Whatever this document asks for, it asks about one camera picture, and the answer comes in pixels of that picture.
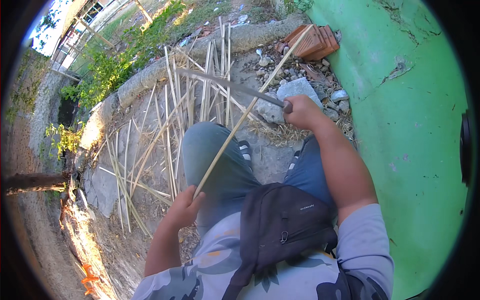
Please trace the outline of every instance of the tree trunk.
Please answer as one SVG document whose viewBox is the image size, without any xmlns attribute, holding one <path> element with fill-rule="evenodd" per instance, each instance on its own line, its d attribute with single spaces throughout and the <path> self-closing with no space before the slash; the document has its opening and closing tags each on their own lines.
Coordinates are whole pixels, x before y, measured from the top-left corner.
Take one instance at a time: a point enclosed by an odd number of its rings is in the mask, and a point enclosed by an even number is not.
<svg viewBox="0 0 480 300">
<path fill-rule="evenodd" d="M 15 174 L 6 180 L 6 194 L 37 191 L 62 192 L 65 190 L 69 179 L 70 175 L 67 172 L 60 174 Z"/>
<path fill-rule="evenodd" d="M 153 23 L 153 20 L 152 20 L 152 17 L 150 17 L 150 15 L 147 13 L 147 11 L 145 10 L 145 8 L 140 4 L 140 2 L 138 0 L 135 0 L 135 3 L 137 4 L 138 8 L 140 9 L 140 11 L 144 14 L 145 18 L 147 19 L 147 21 L 151 24 Z"/>
</svg>

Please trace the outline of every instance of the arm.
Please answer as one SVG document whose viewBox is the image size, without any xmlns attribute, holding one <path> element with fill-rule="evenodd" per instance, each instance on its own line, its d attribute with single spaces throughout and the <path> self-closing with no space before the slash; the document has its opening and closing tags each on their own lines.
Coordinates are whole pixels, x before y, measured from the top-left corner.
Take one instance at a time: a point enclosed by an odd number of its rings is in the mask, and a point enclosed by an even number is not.
<svg viewBox="0 0 480 300">
<path fill-rule="evenodd" d="M 145 262 L 145 277 L 181 266 L 179 230 L 195 221 L 200 205 L 205 199 L 205 193 L 201 192 L 193 200 L 195 188 L 194 185 L 191 185 L 185 191 L 180 192 L 165 217 L 158 224 Z"/>
<path fill-rule="evenodd" d="M 367 166 L 335 123 L 306 95 L 285 100 L 293 105 L 292 113 L 284 114 L 285 120 L 311 130 L 318 141 L 328 189 L 338 208 L 338 225 L 355 210 L 378 203 Z"/>
</svg>

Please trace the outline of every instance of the orange object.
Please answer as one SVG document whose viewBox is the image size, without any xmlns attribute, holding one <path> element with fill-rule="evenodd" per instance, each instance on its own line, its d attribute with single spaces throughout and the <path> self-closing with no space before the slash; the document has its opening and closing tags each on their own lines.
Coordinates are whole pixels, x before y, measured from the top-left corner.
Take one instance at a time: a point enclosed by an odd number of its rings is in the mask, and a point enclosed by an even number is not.
<svg viewBox="0 0 480 300">
<path fill-rule="evenodd" d="M 307 25 L 300 25 L 285 37 L 289 47 L 297 41 L 306 28 Z M 336 42 L 330 26 L 317 27 L 314 25 L 313 29 L 307 33 L 307 36 L 300 42 L 293 54 L 307 61 L 321 60 L 339 48 L 340 46 Z"/>
<path fill-rule="evenodd" d="M 91 265 L 89 264 L 84 264 L 82 265 L 82 268 L 83 270 L 85 271 L 85 273 L 87 274 L 87 277 L 85 277 L 84 279 L 82 279 L 81 283 L 83 283 L 84 287 L 87 289 L 87 291 L 85 292 L 85 295 L 88 295 L 88 294 L 93 294 L 95 293 L 94 289 L 93 289 L 93 286 L 91 288 L 89 288 L 87 286 L 87 282 L 90 282 L 90 281 L 93 281 L 93 280 L 99 280 L 100 278 L 97 277 L 97 276 L 93 276 L 89 271 L 88 269 L 91 267 Z"/>
</svg>

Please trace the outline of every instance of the green painted wall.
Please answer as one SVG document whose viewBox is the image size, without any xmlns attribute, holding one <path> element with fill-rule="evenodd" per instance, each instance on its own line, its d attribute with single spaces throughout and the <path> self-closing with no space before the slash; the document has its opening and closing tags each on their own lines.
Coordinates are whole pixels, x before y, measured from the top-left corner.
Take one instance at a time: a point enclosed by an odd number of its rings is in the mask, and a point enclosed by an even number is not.
<svg viewBox="0 0 480 300">
<path fill-rule="evenodd" d="M 435 279 L 462 222 L 460 67 L 418 1 L 314 0 L 307 14 L 341 30 L 340 50 L 328 59 L 350 95 L 359 151 L 391 239 L 393 299 L 414 296 Z"/>
</svg>

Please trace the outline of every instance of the zipper pull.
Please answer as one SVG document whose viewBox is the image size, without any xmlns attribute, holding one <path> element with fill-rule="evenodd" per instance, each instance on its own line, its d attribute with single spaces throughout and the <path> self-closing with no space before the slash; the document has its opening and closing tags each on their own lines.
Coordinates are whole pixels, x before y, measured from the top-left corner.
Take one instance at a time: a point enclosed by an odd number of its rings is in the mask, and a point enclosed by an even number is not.
<svg viewBox="0 0 480 300">
<path fill-rule="evenodd" d="M 285 244 L 285 242 L 287 241 L 287 238 L 288 238 L 288 231 L 282 231 L 282 238 L 280 239 L 280 242 L 282 244 Z"/>
</svg>

